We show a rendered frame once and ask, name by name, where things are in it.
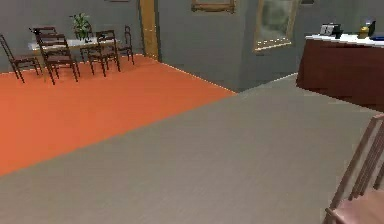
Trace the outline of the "gold framed painting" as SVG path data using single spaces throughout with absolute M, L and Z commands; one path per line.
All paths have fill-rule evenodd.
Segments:
M 259 0 L 254 50 L 290 45 L 299 0 Z

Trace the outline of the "brown counter with white top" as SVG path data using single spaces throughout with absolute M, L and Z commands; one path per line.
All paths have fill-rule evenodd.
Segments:
M 384 48 L 307 38 L 296 85 L 384 113 Z

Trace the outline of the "dark brown wooden chair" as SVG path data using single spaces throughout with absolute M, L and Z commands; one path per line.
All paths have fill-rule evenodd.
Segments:
M 71 54 L 64 34 L 39 34 L 36 40 L 52 84 L 55 84 L 53 74 L 59 77 L 58 68 L 61 65 L 71 68 L 75 81 L 78 81 L 80 77 L 78 62 Z
M 25 82 L 21 69 L 26 67 L 33 67 L 37 75 L 40 75 L 43 73 L 42 67 L 36 56 L 14 55 L 4 35 L 1 33 L 0 33 L 0 45 L 2 46 L 17 79 L 20 79 L 22 82 Z
M 124 42 L 118 46 L 118 51 L 125 52 L 127 55 L 127 60 L 131 60 L 132 64 L 135 64 L 131 28 L 129 25 L 124 26 Z
M 36 27 L 36 28 L 30 28 L 30 31 L 35 34 L 36 36 L 39 36 L 41 34 L 56 34 L 56 28 L 55 27 Z
M 106 76 L 110 60 L 113 60 L 117 70 L 121 71 L 117 40 L 113 30 L 98 31 L 96 33 L 96 45 L 88 49 L 87 56 L 92 74 L 95 74 L 93 63 L 98 62 L 101 65 L 103 76 Z

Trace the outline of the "light brown wooden chair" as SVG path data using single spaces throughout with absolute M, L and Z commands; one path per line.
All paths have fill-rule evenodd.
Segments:
M 366 159 L 347 198 L 342 198 L 356 165 L 375 126 L 381 122 Z M 360 143 L 339 183 L 322 224 L 384 224 L 384 162 L 371 187 L 368 186 L 379 159 L 384 153 L 384 113 L 371 118 Z

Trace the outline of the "yellow wooden door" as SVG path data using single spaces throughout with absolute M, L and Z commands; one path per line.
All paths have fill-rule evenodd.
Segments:
M 154 0 L 139 0 L 145 55 L 157 60 L 158 41 Z

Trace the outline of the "green house plant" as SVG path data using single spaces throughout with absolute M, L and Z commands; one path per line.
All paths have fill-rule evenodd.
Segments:
M 92 33 L 92 27 L 88 21 L 88 15 L 85 13 L 79 13 L 71 15 L 70 18 L 73 20 L 73 30 L 76 38 L 88 41 L 89 36 Z

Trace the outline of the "gold framed picture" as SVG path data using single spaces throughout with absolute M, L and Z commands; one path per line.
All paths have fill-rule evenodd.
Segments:
M 191 0 L 191 10 L 193 12 L 235 12 L 235 0 L 229 0 L 227 3 L 199 3 L 198 0 Z

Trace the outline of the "white dining table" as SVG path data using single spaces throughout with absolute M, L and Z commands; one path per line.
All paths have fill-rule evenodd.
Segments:
M 86 46 L 95 46 L 98 44 L 101 45 L 112 45 L 114 43 L 113 40 L 106 40 L 106 41 L 97 41 L 96 37 L 91 37 L 89 39 L 85 40 L 79 40 L 79 39 L 67 39 L 67 44 L 69 48 L 82 48 Z M 32 51 L 38 51 L 40 49 L 37 42 L 32 42 L 28 44 L 28 48 Z

